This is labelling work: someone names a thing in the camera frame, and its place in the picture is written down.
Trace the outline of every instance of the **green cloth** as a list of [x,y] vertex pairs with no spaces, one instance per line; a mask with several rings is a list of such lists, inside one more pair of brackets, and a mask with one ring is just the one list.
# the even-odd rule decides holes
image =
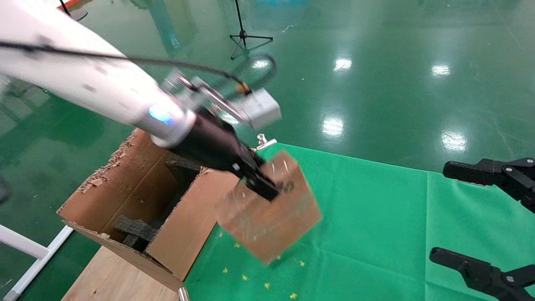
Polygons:
[[282,149],[301,165],[323,220],[269,266],[216,226],[186,280],[192,301],[495,300],[432,263],[431,248],[503,271],[535,263],[535,216],[497,187],[283,144],[261,154]]

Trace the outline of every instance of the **cardboard scrap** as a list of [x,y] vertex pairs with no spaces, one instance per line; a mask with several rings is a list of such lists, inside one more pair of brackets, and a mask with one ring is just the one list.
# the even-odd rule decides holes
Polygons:
[[126,141],[119,145],[119,148],[110,156],[108,163],[99,169],[97,169],[92,175],[90,175],[83,183],[78,187],[78,191],[86,193],[91,187],[99,187],[102,183],[108,180],[106,174],[108,171],[114,167],[121,165],[120,158],[126,156],[126,149],[133,146],[132,140],[137,136],[134,132],[132,133]]
[[269,202],[241,181],[215,206],[217,222],[249,252],[268,264],[282,254],[322,216],[298,163],[280,152],[262,166],[280,187]]

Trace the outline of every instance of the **robotic arm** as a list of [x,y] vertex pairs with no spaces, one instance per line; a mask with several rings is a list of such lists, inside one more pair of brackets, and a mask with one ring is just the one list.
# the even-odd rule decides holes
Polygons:
[[[61,50],[67,49],[125,57],[60,11],[2,0],[0,41],[0,76],[30,82],[93,112],[139,127],[160,147],[203,166],[245,177],[248,187],[268,200],[278,195],[275,183],[260,172],[264,161],[237,138],[229,124],[196,103],[196,97],[171,95],[126,59],[62,54]],[[10,45],[38,47],[35,51]],[[253,127],[280,118],[277,102],[264,89],[248,91],[241,105],[233,106],[204,83],[195,86],[177,74],[172,78],[174,84],[191,89],[191,95],[202,94]]]

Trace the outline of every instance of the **open cardboard box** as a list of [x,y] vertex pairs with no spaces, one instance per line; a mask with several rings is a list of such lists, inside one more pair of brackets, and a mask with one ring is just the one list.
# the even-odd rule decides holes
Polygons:
[[[171,155],[154,145],[149,134],[135,130],[58,214],[79,233],[177,291],[216,223],[215,203],[236,186],[238,178],[229,172],[201,170],[190,184],[166,166]],[[144,253],[121,243],[126,234],[113,228],[118,218],[151,223],[180,190],[186,192]]]

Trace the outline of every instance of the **wooden board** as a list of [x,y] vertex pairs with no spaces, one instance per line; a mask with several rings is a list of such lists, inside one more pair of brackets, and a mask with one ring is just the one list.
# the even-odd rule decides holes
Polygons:
[[101,247],[62,301],[177,301],[178,294]]

